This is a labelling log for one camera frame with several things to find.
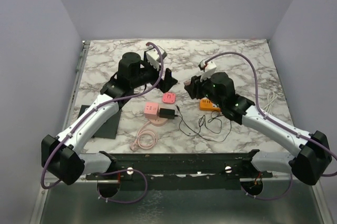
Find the coral pink square charger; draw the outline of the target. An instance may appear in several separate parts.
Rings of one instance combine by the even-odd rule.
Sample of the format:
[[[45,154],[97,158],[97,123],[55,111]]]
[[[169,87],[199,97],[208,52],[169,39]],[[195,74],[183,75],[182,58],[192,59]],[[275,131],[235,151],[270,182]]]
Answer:
[[[162,102],[165,104],[174,104],[176,101],[176,94],[172,92],[166,92],[163,94]]]

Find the orange power strip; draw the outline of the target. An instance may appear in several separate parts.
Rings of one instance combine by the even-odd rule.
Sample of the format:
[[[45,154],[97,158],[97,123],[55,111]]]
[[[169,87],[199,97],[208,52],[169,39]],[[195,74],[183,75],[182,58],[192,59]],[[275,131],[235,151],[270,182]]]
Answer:
[[[218,111],[220,112],[221,109],[215,105],[214,103],[212,103],[209,99],[207,98],[203,98],[200,100],[199,102],[199,109],[201,111]]]

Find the pink cube socket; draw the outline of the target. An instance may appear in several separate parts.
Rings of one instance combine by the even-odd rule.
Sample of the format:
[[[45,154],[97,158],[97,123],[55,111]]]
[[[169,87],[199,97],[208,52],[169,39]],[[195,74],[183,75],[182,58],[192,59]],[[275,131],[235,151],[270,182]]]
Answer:
[[[154,120],[158,117],[159,104],[156,102],[146,102],[144,108],[144,116],[149,120]]]

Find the black power adapter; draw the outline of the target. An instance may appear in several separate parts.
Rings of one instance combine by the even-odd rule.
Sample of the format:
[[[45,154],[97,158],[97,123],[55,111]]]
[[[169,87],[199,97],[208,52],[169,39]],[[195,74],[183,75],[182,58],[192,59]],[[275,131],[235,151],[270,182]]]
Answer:
[[[164,119],[174,119],[175,111],[173,109],[160,108],[158,116]]]

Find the pink round power hub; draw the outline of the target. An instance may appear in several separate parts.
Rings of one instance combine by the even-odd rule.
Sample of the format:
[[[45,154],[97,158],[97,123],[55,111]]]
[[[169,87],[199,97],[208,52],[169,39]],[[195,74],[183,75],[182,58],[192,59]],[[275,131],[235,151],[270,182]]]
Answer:
[[[165,125],[168,122],[168,119],[158,117],[156,119],[149,119],[149,122],[154,126],[160,127]]]

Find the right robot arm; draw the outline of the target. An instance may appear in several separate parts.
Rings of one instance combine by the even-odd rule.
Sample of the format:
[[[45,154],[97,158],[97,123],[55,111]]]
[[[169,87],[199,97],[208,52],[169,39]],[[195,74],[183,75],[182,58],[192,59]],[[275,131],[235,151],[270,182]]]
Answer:
[[[184,88],[190,98],[209,99],[230,121],[258,131],[288,151],[255,154],[242,163],[242,171],[247,177],[254,177],[260,171],[277,171],[292,174],[313,186],[331,163],[332,154],[324,133],[296,129],[258,109],[253,101],[235,92],[234,82],[226,73],[214,73],[206,80],[193,76],[185,82]]]

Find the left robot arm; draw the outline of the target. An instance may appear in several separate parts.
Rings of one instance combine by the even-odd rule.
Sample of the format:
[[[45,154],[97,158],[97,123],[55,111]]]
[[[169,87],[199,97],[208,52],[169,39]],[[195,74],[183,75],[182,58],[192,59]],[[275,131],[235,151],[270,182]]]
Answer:
[[[137,97],[136,88],[151,84],[165,93],[177,83],[171,70],[163,67],[165,56],[158,47],[145,51],[143,57],[134,52],[123,54],[117,72],[103,85],[93,104],[57,136],[47,135],[42,140],[42,176],[50,172],[67,185],[91,173],[105,179],[114,177],[116,165],[111,155],[101,151],[85,157],[81,152],[108,119]]]

